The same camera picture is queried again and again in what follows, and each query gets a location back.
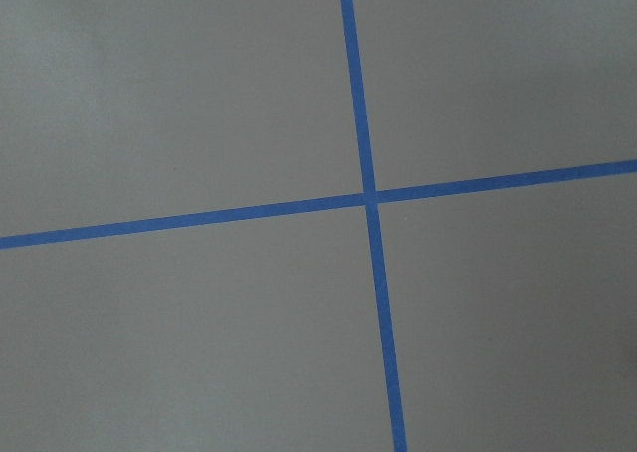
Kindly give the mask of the blue tape line lengthwise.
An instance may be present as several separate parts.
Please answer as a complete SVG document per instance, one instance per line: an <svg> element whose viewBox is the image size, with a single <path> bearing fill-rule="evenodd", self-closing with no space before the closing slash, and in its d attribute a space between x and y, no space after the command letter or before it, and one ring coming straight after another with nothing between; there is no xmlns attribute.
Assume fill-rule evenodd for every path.
<svg viewBox="0 0 637 452"><path fill-rule="evenodd" d="M393 449L408 449L354 0L340 0Z"/></svg>

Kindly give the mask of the blue tape line crosswise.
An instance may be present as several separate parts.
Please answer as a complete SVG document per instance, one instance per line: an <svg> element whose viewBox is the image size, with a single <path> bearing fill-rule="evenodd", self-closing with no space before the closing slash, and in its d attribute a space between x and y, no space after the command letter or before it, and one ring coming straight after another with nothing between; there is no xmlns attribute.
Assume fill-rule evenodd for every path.
<svg viewBox="0 0 637 452"><path fill-rule="evenodd" d="M551 183L578 181L614 175L633 174L635 172L636 161L634 159L630 159L568 168L379 190L371 196L371 200L379 204L388 204L500 189L522 188ZM4 236L1 238L1 248L3 250L18 249L46 244L84 241L154 231L363 207L369 202L370 200L368 200L364 194L354 193L160 218L34 232Z"/></svg>

